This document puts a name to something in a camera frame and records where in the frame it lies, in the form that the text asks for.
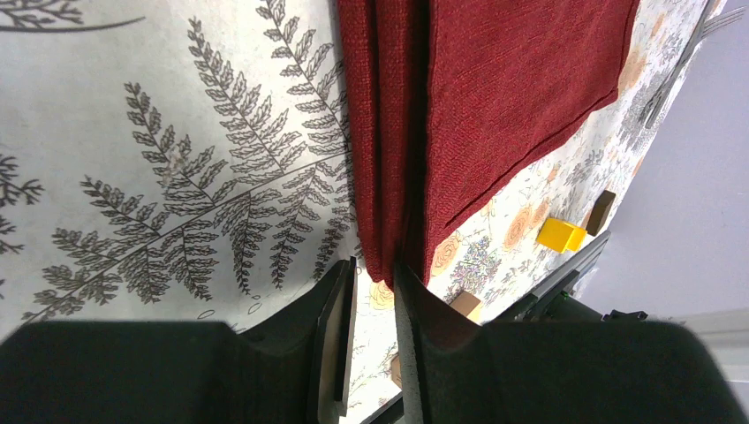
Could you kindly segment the dark red cloth napkin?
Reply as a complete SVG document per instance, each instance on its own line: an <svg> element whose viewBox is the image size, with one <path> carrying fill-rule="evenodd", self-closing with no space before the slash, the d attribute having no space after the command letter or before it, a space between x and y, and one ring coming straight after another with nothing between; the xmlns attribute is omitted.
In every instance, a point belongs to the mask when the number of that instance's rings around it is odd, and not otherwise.
<svg viewBox="0 0 749 424"><path fill-rule="evenodd" d="M635 1L342 1L367 273L423 283L435 250L617 99Z"/></svg>

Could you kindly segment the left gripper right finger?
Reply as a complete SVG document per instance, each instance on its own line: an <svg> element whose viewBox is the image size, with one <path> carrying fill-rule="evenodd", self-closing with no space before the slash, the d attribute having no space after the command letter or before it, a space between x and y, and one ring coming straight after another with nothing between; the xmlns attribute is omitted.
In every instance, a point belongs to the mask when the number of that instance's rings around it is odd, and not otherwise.
<svg viewBox="0 0 749 424"><path fill-rule="evenodd" d="M745 423L700 340L668 322L479 325L393 277L408 423Z"/></svg>

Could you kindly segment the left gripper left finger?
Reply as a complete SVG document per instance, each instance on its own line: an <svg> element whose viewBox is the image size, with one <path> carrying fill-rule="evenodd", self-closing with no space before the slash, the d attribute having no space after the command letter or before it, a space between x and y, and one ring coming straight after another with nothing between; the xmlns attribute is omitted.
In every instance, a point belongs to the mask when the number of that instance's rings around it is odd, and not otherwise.
<svg viewBox="0 0 749 424"><path fill-rule="evenodd" d="M336 423L356 261L244 332L224 322L38 322L1 345L4 423Z"/></svg>

